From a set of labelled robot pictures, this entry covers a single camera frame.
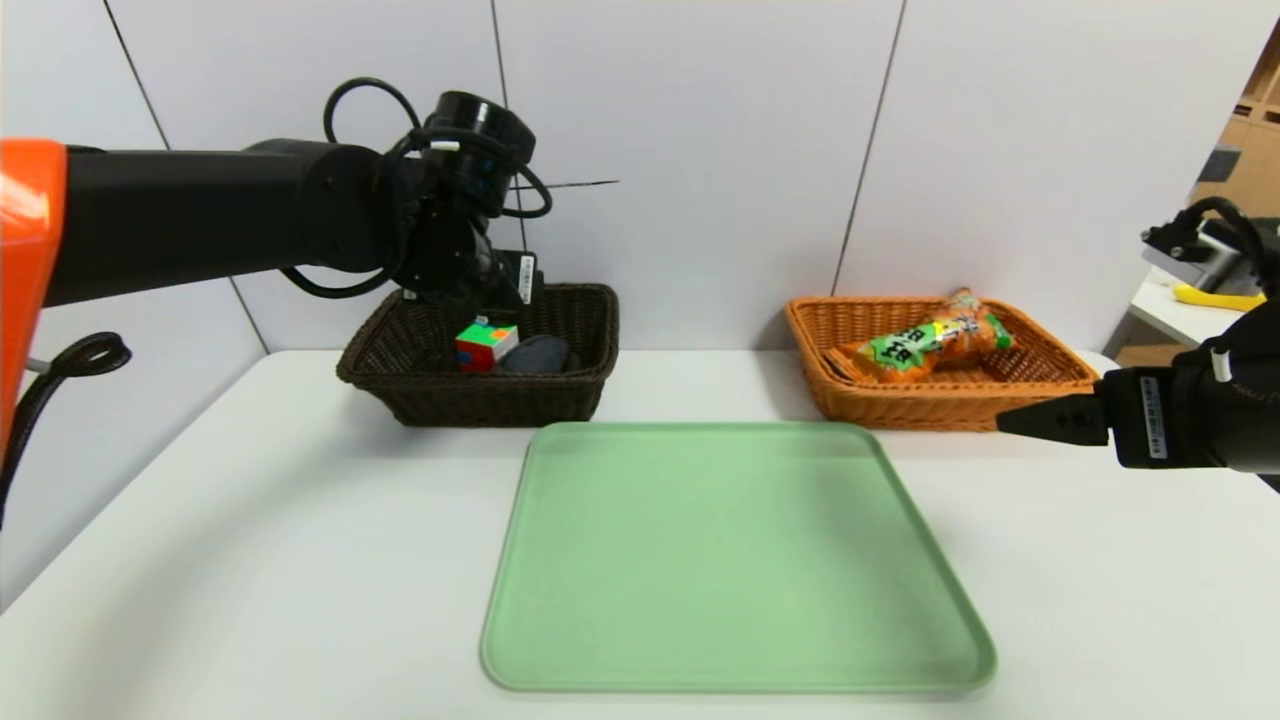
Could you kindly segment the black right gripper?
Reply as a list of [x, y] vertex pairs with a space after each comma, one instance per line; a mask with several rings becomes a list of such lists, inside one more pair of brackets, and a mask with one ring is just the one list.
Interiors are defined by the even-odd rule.
[[1220, 336], [1178, 355], [1171, 366], [1110, 372], [1096, 396], [1064, 395], [1000, 413], [996, 429], [1102, 447], [1110, 442], [1110, 425], [1125, 468], [1226, 468], [1275, 477], [1277, 310], [1277, 300], [1265, 301]]

